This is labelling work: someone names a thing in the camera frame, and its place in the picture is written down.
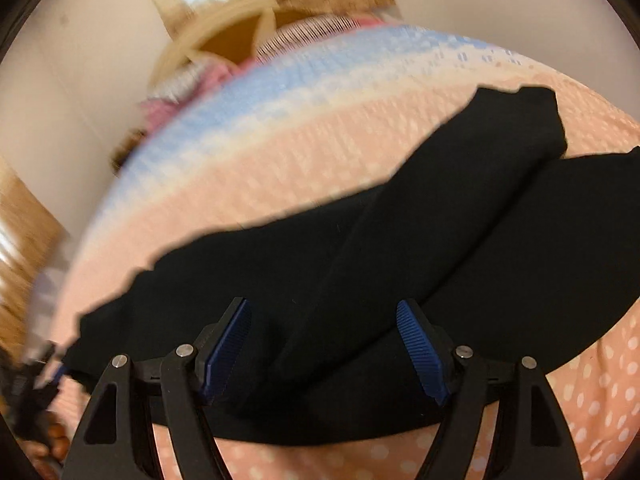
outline finger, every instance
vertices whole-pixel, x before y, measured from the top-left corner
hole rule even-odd
[[[65,427],[62,424],[51,424],[47,430],[50,438],[61,438],[66,436]]]
[[[62,462],[66,458],[67,454],[69,453],[70,445],[71,445],[71,442],[66,436],[57,438],[54,441],[53,448],[51,450],[51,454],[53,455],[53,458],[55,458],[59,462]]]
[[[22,451],[28,456],[30,459],[33,458],[44,458],[49,455],[49,448],[44,444],[39,442],[24,442],[20,443],[22,447]]]
[[[58,480],[58,475],[53,471],[53,468],[44,462],[43,460],[36,460],[33,463],[34,468],[43,480]]]

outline pink fabric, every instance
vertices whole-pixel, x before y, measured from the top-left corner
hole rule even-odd
[[[164,99],[148,99],[140,103],[145,115],[145,128],[147,135],[151,136],[159,129],[167,125],[176,115],[201,97],[215,92],[230,79],[238,75],[241,70],[225,63],[211,62],[211,66],[204,71],[198,87],[188,99],[178,104]]]
[[[380,27],[382,25],[388,25],[388,23],[385,20],[382,20],[381,18],[377,17],[377,16],[358,16],[357,18],[354,18],[354,20],[356,20],[358,22],[358,26],[360,28],[367,28],[367,27]]]

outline black fabric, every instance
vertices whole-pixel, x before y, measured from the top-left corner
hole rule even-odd
[[[388,183],[163,256],[81,319],[65,364],[90,387],[113,355],[165,355],[244,296],[254,322],[208,409],[215,436],[309,445],[438,422],[399,300],[456,344],[552,370],[640,296],[640,150],[565,148],[552,91],[479,89]]]

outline striped fabric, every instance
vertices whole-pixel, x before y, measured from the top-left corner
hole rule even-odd
[[[338,36],[359,27],[360,24],[357,20],[335,14],[323,14],[300,20],[280,28],[270,40],[258,49],[255,59],[258,63],[265,63],[285,52],[326,40],[332,36]]]

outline hand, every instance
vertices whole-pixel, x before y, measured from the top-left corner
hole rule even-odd
[[[63,462],[69,452],[70,441],[65,428],[51,412],[46,413],[49,424],[47,433],[51,442],[51,449],[39,442],[27,442],[18,439],[22,451],[33,464],[38,474],[44,480],[60,480],[56,469],[52,466],[52,459]]]

